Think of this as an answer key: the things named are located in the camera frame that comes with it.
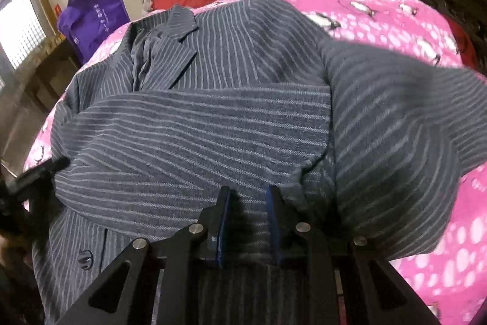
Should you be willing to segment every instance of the pinstripe blazer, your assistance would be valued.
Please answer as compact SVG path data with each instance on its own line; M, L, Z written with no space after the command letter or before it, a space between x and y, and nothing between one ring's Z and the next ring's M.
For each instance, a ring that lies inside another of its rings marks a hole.
M72 162L55 196L33 205L47 323L133 238L194 222L220 185L238 192L240 259L269 260L269 184L389 258L431 251L459 177L486 158L485 100L471 71L335 41L281 0L197 16L176 6L133 23L55 114L53 155ZM88 271L80 250L93 254ZM200 323L299 323L296 272L231 268L200 282Z

